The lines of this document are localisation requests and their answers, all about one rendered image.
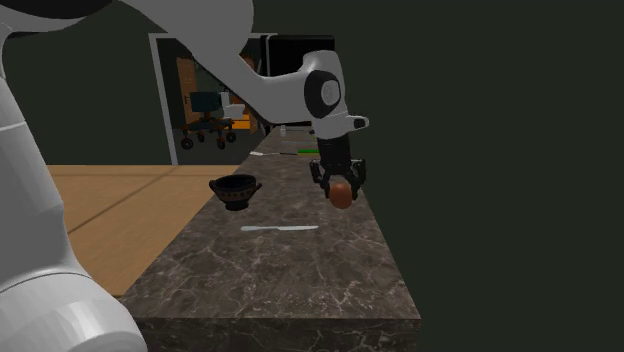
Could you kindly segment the silver table knife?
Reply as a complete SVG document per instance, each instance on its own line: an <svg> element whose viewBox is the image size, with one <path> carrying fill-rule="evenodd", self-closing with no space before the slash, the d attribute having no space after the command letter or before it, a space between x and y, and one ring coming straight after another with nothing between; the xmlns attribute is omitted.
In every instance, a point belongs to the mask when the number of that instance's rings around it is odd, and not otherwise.
<svg viewBox="0 0 624 352"><path fill-rule="evenodd" d="M250 231L305 231L305 230L315 230L318 229L318 225L297 225L297 226L242 226L240 228L241 231L250 232Z"/></svg>

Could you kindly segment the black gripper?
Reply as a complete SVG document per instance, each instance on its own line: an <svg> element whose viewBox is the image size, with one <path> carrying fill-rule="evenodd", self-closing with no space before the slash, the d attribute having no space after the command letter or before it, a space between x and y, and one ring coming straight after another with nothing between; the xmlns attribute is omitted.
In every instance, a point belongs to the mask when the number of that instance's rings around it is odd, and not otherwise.
<svg viewBox="0 0 624 352"><path fill-rule="evenodd" d="M340 175L350 184L352 199L358 198L361 186L366 182L366 160L351 161L350 141L347 134L331 139L317 139L320 160L309 163L313 182L323 190L326 199L330 197L330 179Z"/></svg>

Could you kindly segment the dark green office chair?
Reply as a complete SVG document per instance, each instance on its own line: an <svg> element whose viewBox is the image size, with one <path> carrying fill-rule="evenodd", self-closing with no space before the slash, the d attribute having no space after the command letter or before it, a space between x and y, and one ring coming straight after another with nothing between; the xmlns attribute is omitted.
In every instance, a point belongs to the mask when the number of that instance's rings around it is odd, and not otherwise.
<svg viewBox="0 0 624 352"><path fill-rule="evenodd" d="M231 103L227 91L190 92L184 96L184 103L192 112L200 114L197 120L187 122L180 128L183 133L180 144L184 150L190 150L194 146L190 133L195 133L198 141L203 143L206 132L216 132L216 144L220 150L226 147L227 142L236 141L233 123L235 119L243 117L245 105Z"/></svg>

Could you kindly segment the black two-handled bowl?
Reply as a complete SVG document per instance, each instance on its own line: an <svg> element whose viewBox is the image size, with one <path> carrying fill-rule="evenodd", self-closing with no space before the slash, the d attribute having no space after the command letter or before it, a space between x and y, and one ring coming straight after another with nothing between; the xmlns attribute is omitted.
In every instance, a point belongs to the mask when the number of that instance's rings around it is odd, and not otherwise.
<svg viewBox="0 0 624 352"><path fill-rule="evenodd" d="M249 174L232 174L209 182L213 193L229 211L244 210L253 195L262 187L256 177Z"/></svg>

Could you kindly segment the white door frame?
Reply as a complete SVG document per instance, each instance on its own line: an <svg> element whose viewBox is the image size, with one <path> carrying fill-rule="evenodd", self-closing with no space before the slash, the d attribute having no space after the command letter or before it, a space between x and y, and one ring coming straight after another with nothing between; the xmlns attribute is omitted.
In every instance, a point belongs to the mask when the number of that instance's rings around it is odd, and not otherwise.
<svg viewBox="0 0 624 352"><path fill-rule="evenodd" d="M148 37L171 162L174 165L242 164L249 156L249 152L271 132L272 127L253 112L248 104L197 63L179 41L165 33L150 33ZM227 142L223 150L217 147L216 132L206 132L203 143L198 141L195 133L190 133L189 137L194 143L193 148L184 150L181 147L183 133L180 128L186 124L186 121L176 65L178 57L191 58L195 62L196 92L227 91L231 103L245 105L243 117L235 119L233 123L233 132L237 139L234 143Z"/></svg>

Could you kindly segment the brown wooden door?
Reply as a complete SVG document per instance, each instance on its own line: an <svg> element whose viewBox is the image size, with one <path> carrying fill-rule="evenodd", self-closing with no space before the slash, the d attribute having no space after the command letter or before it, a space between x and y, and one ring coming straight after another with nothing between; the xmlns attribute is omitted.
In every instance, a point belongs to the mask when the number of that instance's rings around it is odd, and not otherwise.
<svg viewBox="0 0 624 352"><path fill-rule="evenodd" d="M197 120L200 116L192 109L190 93L197 91L195 62L191 58L176 59L180 91L182 94L183 109L186 123Z"/></svg>

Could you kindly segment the black box appliance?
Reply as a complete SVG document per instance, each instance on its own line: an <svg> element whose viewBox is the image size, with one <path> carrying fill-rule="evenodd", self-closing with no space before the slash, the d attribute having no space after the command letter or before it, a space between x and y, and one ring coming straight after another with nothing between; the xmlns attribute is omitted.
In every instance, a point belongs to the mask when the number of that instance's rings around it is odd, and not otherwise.
<svg viewBox="0 0 624 352"><path fill-rule="evenodd" d="M332 35L270 35L264 41L264 76L277 77L300 70L305 56L317 51L334 51L335 39ZM340 83L337 77L325 70L313 68L304 79L303 100L310 116L290 120L275 120L274 113L261 116L270 124L311 126L316 118L323 119L337 105L341 98Z"/></svg>

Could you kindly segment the brown egg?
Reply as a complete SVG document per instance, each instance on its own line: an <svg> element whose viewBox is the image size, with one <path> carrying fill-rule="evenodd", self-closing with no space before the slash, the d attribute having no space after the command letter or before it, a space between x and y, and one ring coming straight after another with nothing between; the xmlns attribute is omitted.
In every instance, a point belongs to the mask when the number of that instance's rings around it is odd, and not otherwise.
<svg viewBox="0 0 624 352"><path fill-rule="evenodd" d="M328 193L330 203L338 209L347 209L352 205L352 190L347 182L333 182Z"/></svg>

